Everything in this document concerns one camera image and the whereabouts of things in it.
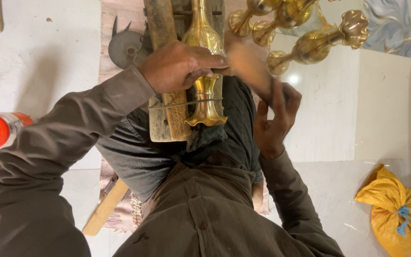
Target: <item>gray shirt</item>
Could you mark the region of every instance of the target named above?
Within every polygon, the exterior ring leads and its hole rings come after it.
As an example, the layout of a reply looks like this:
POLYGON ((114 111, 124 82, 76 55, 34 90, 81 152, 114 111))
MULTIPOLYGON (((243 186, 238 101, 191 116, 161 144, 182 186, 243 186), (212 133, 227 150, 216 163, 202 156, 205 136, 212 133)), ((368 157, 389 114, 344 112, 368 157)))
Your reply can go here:
MULTIPOLYGON (((65 95, 0 150, 0 257, 90 256, 70 204, 59 196, 61 175, 154 95, 131 66, 90 90, 65 95)), ((260 159, 283 227, 253 210, 254 172, 234 167, 220 152, 211 158, 217 156, 223 165, 176 165, 114 256, 343 256, 323 231, 286 152, 260 159)))

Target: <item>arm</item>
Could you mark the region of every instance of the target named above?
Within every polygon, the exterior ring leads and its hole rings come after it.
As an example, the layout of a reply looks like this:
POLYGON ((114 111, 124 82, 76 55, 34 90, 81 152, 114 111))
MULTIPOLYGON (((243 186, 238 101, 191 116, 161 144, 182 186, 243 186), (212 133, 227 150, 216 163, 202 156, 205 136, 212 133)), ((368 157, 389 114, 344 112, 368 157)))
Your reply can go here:
POLYGON ((307 186, 283 146, 283 140, 294 124, 300 100, 300 93, 291 85, 275 81, 274 120, 267 120, 268 107, 265 102, 259 103, 254 123, 255 141, 261 150, 259 162, 282 227, 316 256, 343 256, 335 240, 323 231, 307 186))
POLYGON ((89 256, 61 175, 155 93, 183 90, 221 57, 173 42, 94 88, 69 93, 0 150, 0 256, 89 256))

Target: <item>rope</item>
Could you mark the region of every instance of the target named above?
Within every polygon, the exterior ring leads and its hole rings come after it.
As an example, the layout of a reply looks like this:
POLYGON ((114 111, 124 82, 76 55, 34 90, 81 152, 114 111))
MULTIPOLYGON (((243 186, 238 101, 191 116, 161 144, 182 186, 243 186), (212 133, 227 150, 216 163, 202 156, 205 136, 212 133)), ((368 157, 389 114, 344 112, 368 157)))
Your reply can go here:
POLYGON ((399 213, 403 218, 405 218, 405 221, 399 225, 396 229, 397 233, 403 237, 405 237, 405 228, 408 225, 408 217, 407 214, 410 213, 410 209, 405 206, 405 204, 397 210, 397 213, 399 213))

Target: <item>man's right hand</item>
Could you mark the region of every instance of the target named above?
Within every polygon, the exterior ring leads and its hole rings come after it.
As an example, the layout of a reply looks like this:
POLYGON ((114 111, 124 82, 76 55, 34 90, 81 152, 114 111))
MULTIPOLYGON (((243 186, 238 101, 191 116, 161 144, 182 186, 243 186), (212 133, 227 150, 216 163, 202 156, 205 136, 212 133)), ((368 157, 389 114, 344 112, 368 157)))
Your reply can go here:
POLYGON ((273 120, 267 120, 268 106, 264 101, 258 104, 258 113, 254 122, 256 145, 261 151, 261 156, 266 160, 279 157, 285 147, 283 140, 294 125, 297 110, 299 109, 302 95, 288 83, 274 83, 274 114, 273 120))
POLYGON ((137 69, 153 90, 162 94, 188 89, 198 78, 212 77, 212 68, 226 67, 223 56, 175 40, 156 50, 137 69))

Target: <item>brass candle holder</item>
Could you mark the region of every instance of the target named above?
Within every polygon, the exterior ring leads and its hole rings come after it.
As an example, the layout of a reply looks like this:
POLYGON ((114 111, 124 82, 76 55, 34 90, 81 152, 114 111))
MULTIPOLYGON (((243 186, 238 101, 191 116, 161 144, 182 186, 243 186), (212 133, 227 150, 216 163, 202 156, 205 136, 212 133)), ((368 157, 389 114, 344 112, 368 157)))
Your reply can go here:
POLYGON ((285 0, 275 9, 274 20, 260 20, 255 23, 252 34, 256 44, 265 47, 274 41, 275 29, 293 29, 310 19, 313 6, 319 0, 285 0))
POLYGON ((251 18, 270 14, 283 0, 247 0, 246 10, 235 10, 228 20, 229 28, 234 35, 246 37, 253 29, 251 18))
MULTIPOLYGON (((190 28, 183 35, 182 42, 190 46, 204 47, 209 49, 212 54, 224 56, 223 41, 207 19, 205 0, 191 0, 191 7, 193 19, 190 28)), ((195 113, 185 120, 190 126, 196 126, 198 123, 203 123, 206 126, 218 126, 226 123, 228 118, 216 112, 212 100, 207 101, 213 99, 213 88, 219 78, 220 75, 215 74, 213 78, 203 76, 195 81, 196 100, 205 101, 196 103, 195 113)))
POLYGON ((269 70, 274 75, 282 75, 290 61, 300 64, 316 64, 328 56, 331 47, 342 44, 358 49, 369 37, 369 21, 360 10, 349 10, 342 15, 339 28, 332 31, 313 30, 300 37, 290 54, 281 50, 272 51, 267 57, 269 70))

